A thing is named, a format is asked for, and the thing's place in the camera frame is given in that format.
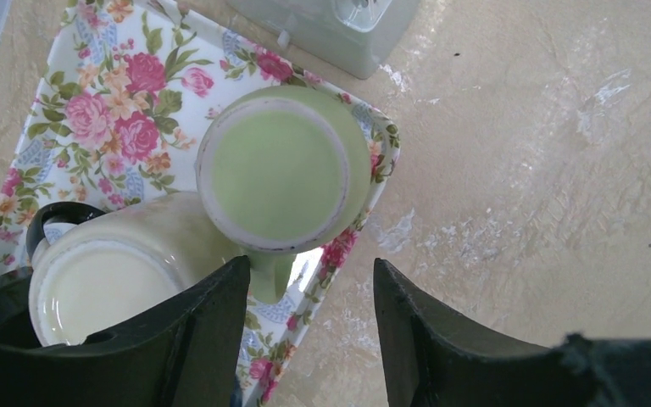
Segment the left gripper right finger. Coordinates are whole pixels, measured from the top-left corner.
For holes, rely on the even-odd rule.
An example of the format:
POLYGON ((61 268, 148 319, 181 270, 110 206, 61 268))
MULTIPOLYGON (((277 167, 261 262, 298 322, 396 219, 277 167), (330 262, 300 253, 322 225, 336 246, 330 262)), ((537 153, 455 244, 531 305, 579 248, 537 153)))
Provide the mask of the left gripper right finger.
POLYGON ((651 406, 651 339, 570 334, 543 347, 473 321, 373 264, 391 406, 651 406))

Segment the cream mug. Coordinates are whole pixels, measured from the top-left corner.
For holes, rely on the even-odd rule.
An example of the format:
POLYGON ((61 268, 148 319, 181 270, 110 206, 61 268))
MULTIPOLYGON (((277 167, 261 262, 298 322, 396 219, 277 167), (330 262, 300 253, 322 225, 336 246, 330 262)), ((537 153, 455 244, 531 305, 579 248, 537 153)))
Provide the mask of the cream mug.
POLYGON ((78 226, 50 223, 45 233, 28 299, 43 346, 84 343, 242 253, 217 230, 195 192, 136 203, 78 226))

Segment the green mug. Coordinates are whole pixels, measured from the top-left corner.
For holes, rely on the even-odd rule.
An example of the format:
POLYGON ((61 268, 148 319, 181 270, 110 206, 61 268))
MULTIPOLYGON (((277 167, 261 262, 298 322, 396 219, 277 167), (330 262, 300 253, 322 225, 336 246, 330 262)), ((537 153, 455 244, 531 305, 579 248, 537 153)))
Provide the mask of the green mug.
POLYGON ((196 167, 209 218, 248 256, 251 294, 266 304, 285 294, 298 254, 357 218, 370 172, 357 120, 300 86, 266 87, 229 105, 207 129, 196 167))

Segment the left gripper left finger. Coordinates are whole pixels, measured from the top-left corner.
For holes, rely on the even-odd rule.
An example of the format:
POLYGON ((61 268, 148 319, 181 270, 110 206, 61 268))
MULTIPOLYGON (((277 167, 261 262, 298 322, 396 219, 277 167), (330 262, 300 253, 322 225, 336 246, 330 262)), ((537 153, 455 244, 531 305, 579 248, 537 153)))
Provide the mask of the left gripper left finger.
POLYGON ((242 405, 236 363, 249 280, 238 256, 83 344, 41 345, 30 279, 0 276, 0 406, 242 405))

